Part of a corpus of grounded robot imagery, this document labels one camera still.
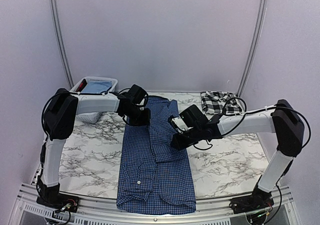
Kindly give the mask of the blue checked shirt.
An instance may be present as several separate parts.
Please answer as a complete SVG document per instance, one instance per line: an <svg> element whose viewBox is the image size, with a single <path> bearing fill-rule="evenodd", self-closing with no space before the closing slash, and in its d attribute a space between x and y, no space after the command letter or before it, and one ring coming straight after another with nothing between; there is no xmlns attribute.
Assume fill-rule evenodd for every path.
<svg viewBox="0 0 320 225"><path fill-rule="evenodd" d="M122 141L116 207L144 215L185 215L196 211L192 171L186 150L171 147L176 131L170 117L176 100L150 96L150 124L126 125Z"/></svg>

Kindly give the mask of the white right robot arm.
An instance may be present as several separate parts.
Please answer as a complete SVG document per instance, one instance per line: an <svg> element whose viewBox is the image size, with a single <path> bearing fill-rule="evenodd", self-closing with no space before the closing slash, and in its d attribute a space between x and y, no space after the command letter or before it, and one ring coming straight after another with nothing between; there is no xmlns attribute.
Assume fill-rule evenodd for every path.
<svg viewBox="0 0 320 225"><path fill-rule="evenodd" d="M200 141L211 142L242 134L269 134L276 141L275 151L248 197L252 209L263 205L272 190L290 169L294 159L311 140L312 130L307 118L286 99L274 105L238 113L223 111L208 118L196 105L191 105L168 123L176 131L171 146L184 150Z"/></svg>

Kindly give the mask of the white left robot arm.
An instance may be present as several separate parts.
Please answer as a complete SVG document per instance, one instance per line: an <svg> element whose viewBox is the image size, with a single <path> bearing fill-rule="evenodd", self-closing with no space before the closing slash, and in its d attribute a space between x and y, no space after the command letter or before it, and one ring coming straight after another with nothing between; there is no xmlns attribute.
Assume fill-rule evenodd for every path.
<svg viewBox="0 0 320 225"><path fill-rule="evenodd" d="M36 183L39 196L53 208L63 204L63 196L59 193L60 162L77 116L111 112L129 126L146 126L151 116L146 107L148 100L148 93L136 84L121 92L82 93L58 89L41 112L45 140L40 154L41 173Z"/></svg>

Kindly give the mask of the white plastic basket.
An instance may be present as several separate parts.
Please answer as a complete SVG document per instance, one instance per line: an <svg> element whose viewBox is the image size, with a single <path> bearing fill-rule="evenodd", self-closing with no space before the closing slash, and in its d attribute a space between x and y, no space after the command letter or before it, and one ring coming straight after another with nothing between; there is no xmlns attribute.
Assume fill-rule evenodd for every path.
<svg viewBox="0 0 320 225"><path fill-rule="evenodd" d="M102 93L81 93L76 92L77 87L82 80L89 81L111 81L112 87ZM115 112L119 105L119 100L112 93L116 90L118 80L110 77L97 77L97 76L86 76L76 83L71 88L70 92L78 98L78 107L75 119L94 124L96 123L102 113Z"/></svg>

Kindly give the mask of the black white plaid shirt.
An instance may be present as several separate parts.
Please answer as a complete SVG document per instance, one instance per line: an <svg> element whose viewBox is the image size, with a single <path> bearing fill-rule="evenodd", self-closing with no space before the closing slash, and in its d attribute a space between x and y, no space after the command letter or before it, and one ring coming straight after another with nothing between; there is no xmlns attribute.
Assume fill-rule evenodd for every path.
<svg viewBox="0 0 320 225"><path fill-rule="evenodd" d="M234 97L233 93L226 91L202 91L200 93L202 111L207 115L222 114L226 102ZM237 99L232 99L225 106L224 111L231 115L242 113L243 109Z"/></svg>

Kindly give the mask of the light blue folded shirt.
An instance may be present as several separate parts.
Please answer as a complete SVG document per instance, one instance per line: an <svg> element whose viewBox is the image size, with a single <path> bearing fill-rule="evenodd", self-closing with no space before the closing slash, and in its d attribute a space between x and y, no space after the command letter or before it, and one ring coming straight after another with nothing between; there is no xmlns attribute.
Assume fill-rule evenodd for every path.
<svg viewBox="0 0 320 225"><path fill-rule="evenodd" d="M111 81L89 81L81 91L82 94L101 94L112 87Z"/></svg>

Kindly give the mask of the red black folded garment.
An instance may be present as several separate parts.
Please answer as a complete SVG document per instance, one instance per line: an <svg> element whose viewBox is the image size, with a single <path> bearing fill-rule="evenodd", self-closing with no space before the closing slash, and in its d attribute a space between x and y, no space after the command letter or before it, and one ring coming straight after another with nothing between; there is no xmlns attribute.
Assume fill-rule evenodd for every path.
<svg viewBox="0 0 320 225"><path fill-rule="evenodd" d="M81 83L79 84L79 86L76 88L75 92L81 92L87 85L87 81L84 79L81 81Z"/></svg>

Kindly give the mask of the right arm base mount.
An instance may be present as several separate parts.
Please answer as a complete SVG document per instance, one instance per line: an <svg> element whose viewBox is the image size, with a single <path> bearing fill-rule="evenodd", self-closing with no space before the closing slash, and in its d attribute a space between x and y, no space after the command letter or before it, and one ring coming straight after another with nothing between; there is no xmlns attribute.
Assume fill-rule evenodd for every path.
<svg viewBox="0 0 320 225"><path fill-rule="evenodd" d="M230 200L229 208L234 214L252 212L259 209L271 208L274 205L273 197L263 200L260 196L241 196L234 197Z"/></svg>

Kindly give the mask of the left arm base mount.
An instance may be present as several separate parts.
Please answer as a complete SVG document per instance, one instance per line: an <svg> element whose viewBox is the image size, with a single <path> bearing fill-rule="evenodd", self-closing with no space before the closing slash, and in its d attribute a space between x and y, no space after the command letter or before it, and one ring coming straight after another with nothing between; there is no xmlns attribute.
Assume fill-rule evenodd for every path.
<svg viewBox="0 0 320 225"><path fill-rule="evenodd" d="M40 204L49 208L53 208L56 210L61 209L63 206L67 204L71 204L71 207L68 210L72 213L76 213L78 211L79 201L80 201L79 197L67 195L63 193L59 193L57 198L53 199L53 202L45 201L40 196L38 196L36 199L37 204Z"/></svg>

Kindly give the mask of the right aluminium wall post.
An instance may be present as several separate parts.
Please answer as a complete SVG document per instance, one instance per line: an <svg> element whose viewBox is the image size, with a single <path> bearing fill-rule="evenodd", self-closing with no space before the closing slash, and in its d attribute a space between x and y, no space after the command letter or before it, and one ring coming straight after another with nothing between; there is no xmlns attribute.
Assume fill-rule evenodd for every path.
<svg viewBox="0 0 320 225"><path fill-rule="evenodd" d="M250 43L250 47L249 47L248 55L246 58L242 77L241 77L241 80L240 80L240 83L239 83L239 86L237 89L237 93L236 93L240 97L244 94L245 87L248 82L251 69L253 67L257 47L259 44L259 39L261 37L264 22L265 22L267 3L268 3L268 0L259 0L258 13L256 16L255 26L254 26L254 30L253 30L253 36L252 36L252 40Z"/></svg>

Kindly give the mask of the aluminium wall post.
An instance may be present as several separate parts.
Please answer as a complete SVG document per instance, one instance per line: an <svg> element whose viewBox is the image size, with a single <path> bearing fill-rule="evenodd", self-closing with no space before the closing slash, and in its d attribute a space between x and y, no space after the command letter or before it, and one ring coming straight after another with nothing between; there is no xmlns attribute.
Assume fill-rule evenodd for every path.
<svg viewBox="0 0 320 225"><path fill-rule="evenodd" d="M257 47L259 44L259 39L261 37L264 22L265 22L267 3L268 3L268 0L259 0L258 13L256 16L255 26L254 26L254 30L253 30L253 36L252 36L252 40L250 43L250 47L249 47L248 55L246 58L242 77L241 77L241 80L240 80L240 83L239 83L239 86L237 89L237 93L236 93L240 97L244 94L245 87L248 82L251 69L253 67Z"/></svg>
<svg viewBox="0 0 320 225"><path fill-rule="evenodd" d="M65 74L68 87L71 89L75 85L75 83L73 80L71 67L68 61L68 56L67 56L67 52L64 44L64 38L63 38L59 11L58 11L58 2L57 0L49 0L49 3L50 3L53 28L54 28L54 33L56 37L58 52L59 52L61 63L62 63L62 68Z"/></svg>

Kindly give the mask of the aluminium front rail frame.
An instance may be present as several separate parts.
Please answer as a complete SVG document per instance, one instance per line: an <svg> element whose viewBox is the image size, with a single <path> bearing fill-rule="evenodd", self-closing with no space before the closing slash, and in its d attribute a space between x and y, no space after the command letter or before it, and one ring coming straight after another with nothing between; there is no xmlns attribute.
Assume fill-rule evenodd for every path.
<svg viewBox="0 0 320 225"><path fill-rule="evenodd" d="M20 186L10 225L300 225L292 193L288 186L272 191L274 205L257 211L235 214L229 207L231 196L200 199L197 210L185 215L143 215L117 209L112 198L79 196L76 212L54 213L55 208L37 203L34 185Z"/></svg>

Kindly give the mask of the left aluminium wall post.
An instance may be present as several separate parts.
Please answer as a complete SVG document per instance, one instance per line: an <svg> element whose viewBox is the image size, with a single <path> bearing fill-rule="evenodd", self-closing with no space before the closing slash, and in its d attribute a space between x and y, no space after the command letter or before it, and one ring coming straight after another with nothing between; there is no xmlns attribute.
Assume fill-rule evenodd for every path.
<svg viewBox="0 0 320 225"><path fill-rule="evenodd" d="M68 56L67 56L67 52L64 44L64 38L63 38L59 11L58 11L58 2L57 0L49 0L49 3L50 3L53 28L54 28L54 33L56 37L58 52L59 52L61 63L62 63L62 68L65 74L68 87L71 89L75 85L75 83L73 80L71 67L68 61Z"/></svg>

